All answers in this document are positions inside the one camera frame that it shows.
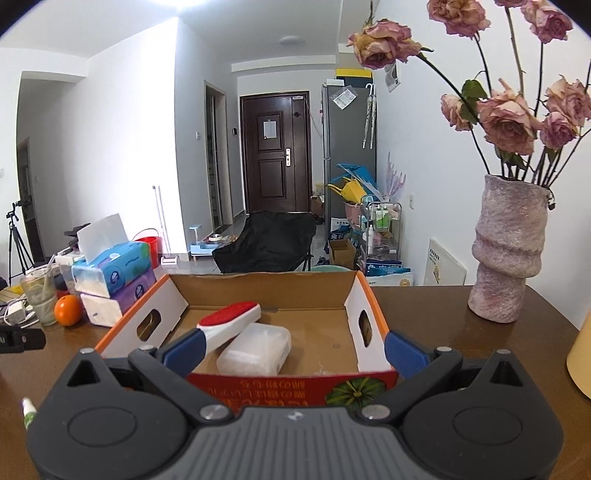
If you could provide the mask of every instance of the metal rolling cart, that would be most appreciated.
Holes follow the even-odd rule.
[[[393,210],[396,215],[389,214],[389,224],[378,227],[376,221],[377,210]],[[400,261],[400,239],[402,234],[402,205],[395,202],[369,202],[361,204],[361,231],[359,239],[358,266],[366,272],[367,260]],[[381,236],[381,244],[372,246],[369,241],[374,236],[370,233],[373,229],[374,235]]]

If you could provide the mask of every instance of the open cardboard tray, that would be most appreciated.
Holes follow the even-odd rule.
[[[278,377],[231,377],[217,371],[224,347],[187,378],[239,411],[243,406],[360,407],[392,388],[398,374],[384,353],[384,315],[357,272],[165,275],[99,342],[104,358],[174,340],[211,313],[242,301],[261,305],[260,322],[291,332]]]

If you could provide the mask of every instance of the blue gripper pad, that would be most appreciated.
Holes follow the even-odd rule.
[[[183,378],[203,361],[205,352],[205,334],[197,328],[160,349],[162,363]]]
[[[386,360],[405,379],[419,373],[431,362],[427,352],[396,332],[388,332],[384,349]]]

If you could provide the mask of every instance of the orange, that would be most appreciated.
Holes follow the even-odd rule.
[[[57,301],[53,313],[59,323],[70,327],[82,318],[82,302],[74,295],[66,295]]]

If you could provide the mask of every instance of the gray refrigerator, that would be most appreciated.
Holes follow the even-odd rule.
[[[357,98],[341,110],[331,100],[331,96],[342,91],[342,87],[325,86],[322,88],[322,109],[324,112],[324,182],[345,174],[345,171],[337,167],[339,163],[352,163],[365,166],[372,177],[376,175],[376,142],[373,150],[368,142],[363,148],[363,135],[365,132],[365,119],[367,117],[367,104],[369,89],[355,88]],[[344,200],[332,190],[325,188],[326,209],[326,238],[330,233],[331,218],[345,218]]]

